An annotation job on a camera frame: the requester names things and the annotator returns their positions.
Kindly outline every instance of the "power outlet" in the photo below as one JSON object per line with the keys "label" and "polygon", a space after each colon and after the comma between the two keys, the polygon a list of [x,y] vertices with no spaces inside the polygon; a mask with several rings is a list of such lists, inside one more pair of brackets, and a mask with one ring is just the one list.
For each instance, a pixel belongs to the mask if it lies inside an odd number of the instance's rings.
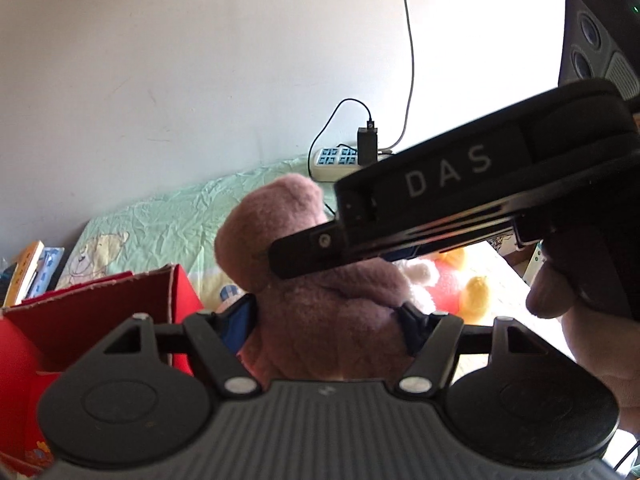
{"label": "power outlet", "polygon": [[[388,156],[378,155],[378,160]],[[317,182],[335,182],[361,168],[355,148],[322,148],[311,158],[311,177]]]}

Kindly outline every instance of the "red box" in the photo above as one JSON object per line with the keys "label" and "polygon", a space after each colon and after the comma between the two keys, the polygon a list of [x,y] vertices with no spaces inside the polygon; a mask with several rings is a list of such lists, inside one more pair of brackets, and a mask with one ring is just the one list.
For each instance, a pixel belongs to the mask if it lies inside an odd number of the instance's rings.
{"label": "red box", "polygon": [[[155,323],[180,323],[202,308],[182,267],[166,266],[57,290],[0,311],[0,462],[27,476],[47,465],[35,407],[55,372],[136,312]],[[191,372],[185,355],[174,356],[173,366]]]}

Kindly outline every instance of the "wall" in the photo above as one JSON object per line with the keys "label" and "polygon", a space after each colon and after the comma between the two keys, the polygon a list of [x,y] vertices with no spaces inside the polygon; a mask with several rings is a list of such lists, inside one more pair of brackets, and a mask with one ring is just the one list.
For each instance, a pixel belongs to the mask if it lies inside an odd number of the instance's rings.
{"label": "wall", "polygon": [[[556,84],[564,0],[409,0],[407,147]],[[0,0],[0,256],[304,153],[343,97],[380,142],[409,84],[402,0]],[[366,117],[341,111],[324,143]]]}

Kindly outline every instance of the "red and yellow plush toy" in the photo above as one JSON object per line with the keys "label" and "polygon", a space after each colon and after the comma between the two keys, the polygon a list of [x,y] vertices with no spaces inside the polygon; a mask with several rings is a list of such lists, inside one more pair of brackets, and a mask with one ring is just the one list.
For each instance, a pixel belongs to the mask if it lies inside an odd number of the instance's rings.
{"label": "red and yellow plush toy", "polygon": [[408,280],[412,303],[423,313],[441,310],[479,324],[489,312],[491,290],[485,276],[466,268],[466,249],[401,260],[396,266]]}

